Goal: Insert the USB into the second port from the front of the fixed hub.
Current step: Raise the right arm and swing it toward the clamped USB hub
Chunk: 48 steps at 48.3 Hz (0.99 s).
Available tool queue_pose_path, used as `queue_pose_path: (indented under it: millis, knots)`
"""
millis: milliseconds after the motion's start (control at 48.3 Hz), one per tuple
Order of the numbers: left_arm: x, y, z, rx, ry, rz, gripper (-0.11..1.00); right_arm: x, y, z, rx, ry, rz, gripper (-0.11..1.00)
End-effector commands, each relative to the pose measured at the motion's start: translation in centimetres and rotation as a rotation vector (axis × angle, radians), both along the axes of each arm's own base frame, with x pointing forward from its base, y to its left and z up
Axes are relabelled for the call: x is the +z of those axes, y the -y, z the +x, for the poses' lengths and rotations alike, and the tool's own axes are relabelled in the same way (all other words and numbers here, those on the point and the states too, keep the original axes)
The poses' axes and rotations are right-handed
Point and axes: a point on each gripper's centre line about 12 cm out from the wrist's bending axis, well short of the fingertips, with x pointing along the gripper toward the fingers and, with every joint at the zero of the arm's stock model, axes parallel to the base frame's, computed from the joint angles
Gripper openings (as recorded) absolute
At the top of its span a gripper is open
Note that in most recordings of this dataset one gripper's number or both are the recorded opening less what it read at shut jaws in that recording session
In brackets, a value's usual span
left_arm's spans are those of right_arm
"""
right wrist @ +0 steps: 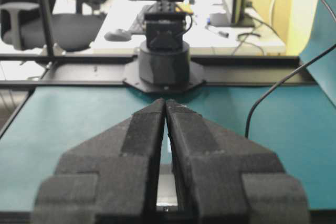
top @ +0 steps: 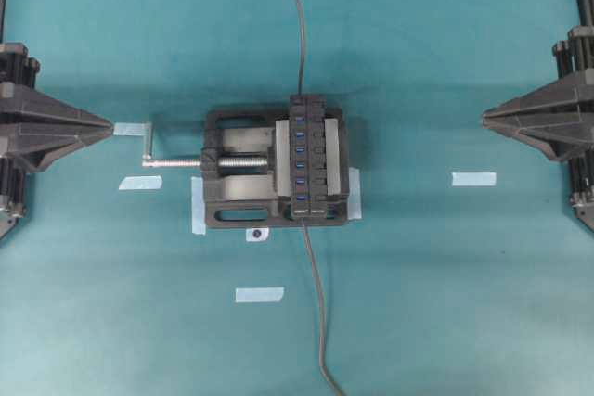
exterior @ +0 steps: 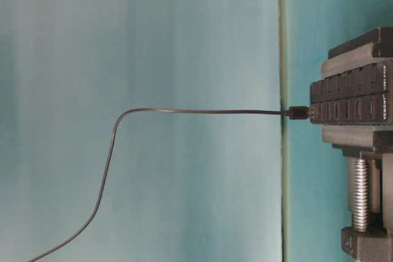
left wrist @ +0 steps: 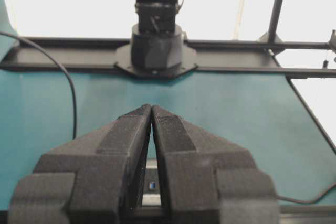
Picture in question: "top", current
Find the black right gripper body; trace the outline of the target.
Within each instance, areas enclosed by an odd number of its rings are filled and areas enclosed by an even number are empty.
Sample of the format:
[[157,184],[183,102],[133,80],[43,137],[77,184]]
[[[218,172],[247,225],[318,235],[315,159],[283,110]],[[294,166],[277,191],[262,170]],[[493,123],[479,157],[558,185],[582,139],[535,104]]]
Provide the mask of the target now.
[[[593,28],[573,27],[566,40],[552,47],[556,59],[559,80],[570,81],[575,89],[576,74],[593,68]],[[570,204],[575,217],[593,231],[593,101],[576,104],[569,108],[578,122],[572,124],[571,143],[566,143],[567,155],[563,160],[568,165],[570,178]]]

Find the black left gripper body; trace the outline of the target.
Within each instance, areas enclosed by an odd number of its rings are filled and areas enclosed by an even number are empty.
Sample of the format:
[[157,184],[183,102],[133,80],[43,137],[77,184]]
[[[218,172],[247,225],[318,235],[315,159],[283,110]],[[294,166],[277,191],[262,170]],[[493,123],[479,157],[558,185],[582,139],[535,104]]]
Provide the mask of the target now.
[[22,43],[1,44],[1,238],[14,229],[25,215],[26,170],[16,161],[16,136],[24,119],[8,111],[15,87],[35,87],[40,63],[29,57]]

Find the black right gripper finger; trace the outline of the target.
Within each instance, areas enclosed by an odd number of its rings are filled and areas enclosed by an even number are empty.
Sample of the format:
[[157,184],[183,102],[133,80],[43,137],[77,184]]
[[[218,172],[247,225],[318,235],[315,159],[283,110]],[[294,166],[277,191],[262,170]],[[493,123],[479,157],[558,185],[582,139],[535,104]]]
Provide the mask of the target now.
[[521,128],[502,124],[483,124],[485,129],[519,141],[540,151],[548,160],[566,162],[593,148],[593,141],[574,136],[561,136],[542,129]]
[[488,109],[483,113],[482,121],[487,123],[495,118],[577,112],[582,106],[592,103],[592,78],[561,78],[528,94],[516,96],[500,106]]

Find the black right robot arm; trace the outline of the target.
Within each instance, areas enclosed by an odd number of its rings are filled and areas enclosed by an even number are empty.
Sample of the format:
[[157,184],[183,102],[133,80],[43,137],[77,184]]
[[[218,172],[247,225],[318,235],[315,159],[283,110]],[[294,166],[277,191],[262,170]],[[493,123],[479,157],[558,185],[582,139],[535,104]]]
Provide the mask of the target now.
[[482,126],[568,165],[575,217],[593,228],[593,0],[576,0],[580,24],[551,48],[558,79],[482,114]]

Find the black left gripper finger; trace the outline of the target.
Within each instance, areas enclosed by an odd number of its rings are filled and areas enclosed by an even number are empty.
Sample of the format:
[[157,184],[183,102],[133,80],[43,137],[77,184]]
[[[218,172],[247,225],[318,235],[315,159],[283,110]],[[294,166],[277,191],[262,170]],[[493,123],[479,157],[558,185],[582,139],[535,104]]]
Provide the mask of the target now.
[[109,128],[112,123],[26,85],[1,83],[2,123],[42,123]]
[[113,135],[113,126],[2,125],[1,157],[24,170],[46,170],[52,163]]

